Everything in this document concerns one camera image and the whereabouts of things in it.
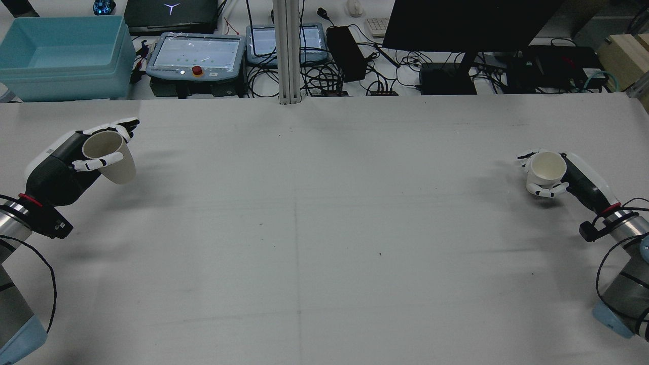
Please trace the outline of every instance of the red emergency stop button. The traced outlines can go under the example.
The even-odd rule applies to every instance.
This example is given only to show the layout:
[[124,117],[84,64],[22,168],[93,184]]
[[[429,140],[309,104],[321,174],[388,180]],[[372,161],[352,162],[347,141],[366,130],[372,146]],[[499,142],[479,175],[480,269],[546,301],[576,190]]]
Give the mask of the red emergency stop button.
[[202,68],[200,66],[194,66],[191,68],[191,72],[194,74],[194,76],[202,76]]

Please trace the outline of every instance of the computer mouse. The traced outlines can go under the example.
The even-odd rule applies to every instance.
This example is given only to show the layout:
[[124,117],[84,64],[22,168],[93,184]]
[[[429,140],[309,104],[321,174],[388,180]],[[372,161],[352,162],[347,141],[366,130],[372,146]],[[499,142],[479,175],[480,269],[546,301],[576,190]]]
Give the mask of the computer mouse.
[[113,0],[95,0],[95,3],[92,5],[92,10],[95,12],[95,15],[110,15],[115,11],[115,1]]
[[358,18],[363,14],[363,7],[358,0],[347,0],[347,11],[349,11],[349,15]]

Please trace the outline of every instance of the laptop logo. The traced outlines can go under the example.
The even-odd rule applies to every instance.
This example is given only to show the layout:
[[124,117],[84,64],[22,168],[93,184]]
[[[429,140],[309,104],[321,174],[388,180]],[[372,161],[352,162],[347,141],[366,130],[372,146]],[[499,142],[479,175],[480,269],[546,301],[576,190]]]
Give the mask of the laptop logo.
[[180,5],[180,3],[174,4],[174,5],[169,5],[169,4],[165,4],[165,5],[167,5],[169,7],[169,15],[171,15],[171,12],[173,11],[173,8]]

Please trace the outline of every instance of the light blue robot base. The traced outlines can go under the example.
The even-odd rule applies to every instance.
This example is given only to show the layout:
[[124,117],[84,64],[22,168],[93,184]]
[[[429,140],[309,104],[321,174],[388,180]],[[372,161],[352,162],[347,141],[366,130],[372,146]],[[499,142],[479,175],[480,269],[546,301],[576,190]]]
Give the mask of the light blue robot base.
[[33,316],[20,327],[20,330],[0,349],[0,365],[17,363],[23,357],[41,347],[47,333],[40,321]]

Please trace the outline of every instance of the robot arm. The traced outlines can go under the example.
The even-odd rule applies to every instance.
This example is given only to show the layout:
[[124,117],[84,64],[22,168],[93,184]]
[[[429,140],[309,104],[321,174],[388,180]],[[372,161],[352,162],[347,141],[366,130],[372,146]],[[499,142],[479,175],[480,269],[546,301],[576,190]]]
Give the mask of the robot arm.
[[[534,173],[530,164],[534,163],[533,158],[540,151],[542,150],[530,150],[519,156],[528,174]],[[600,301],[593,309],[593,316],[625,338],[638,334],[649,341],[649,222],[632,209],[623,207],[608,183],[579,156],[574,153],[559,155],[565,163],[565,173],[560,178],[561,184],[566,184],[565,191],[597,214],[597,217],[603,218],[604,228],[601,230],[596,229],[590,221],[583,222],[580,225],[582,237],[588,242],[594,242],[610,234],[618,242],[614,248],[621,245],[631,256],[603,294],[599,292],[599,274],[597,275],[596,286]],[[552,190],[550,186],[539,188]],[[530,193],[541,197],[559,195]]]
[[98,169],[121,161],[120,152],[87,158],[84,143],[93,135],[111,131],[128,143],[139,124],[127,118],[85,131],[64,134],[27,167],[27,186],[18,198],[0,205],[0,365],[11,365],[39,348],[47,338],[38,318],[20,294],[2,263],[32,232],[50,238],[65,238],[72,230],[55,207],[74,203],[100,176]]

